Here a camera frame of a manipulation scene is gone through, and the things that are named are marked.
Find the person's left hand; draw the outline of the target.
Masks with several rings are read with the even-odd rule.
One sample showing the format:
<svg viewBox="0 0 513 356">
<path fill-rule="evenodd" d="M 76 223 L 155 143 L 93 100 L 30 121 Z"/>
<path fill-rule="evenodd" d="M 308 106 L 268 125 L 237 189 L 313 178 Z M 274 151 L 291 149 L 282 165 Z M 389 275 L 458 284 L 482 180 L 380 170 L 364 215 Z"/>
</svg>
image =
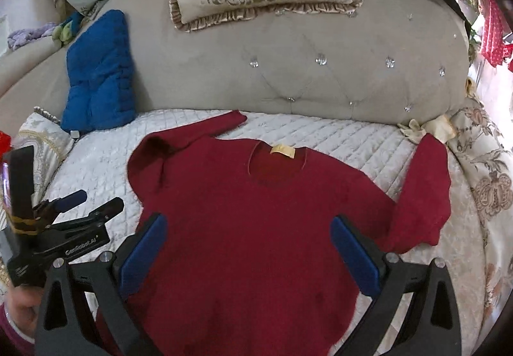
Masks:
<svg viewBox="0 0 513 356">
<path fill-rule="evenodd" d="M 5 306 L 17 329 L 33 339 L 38 324 L 38 308 L 44 289 L 37 286 L 9 286 Z"/>
</svg>

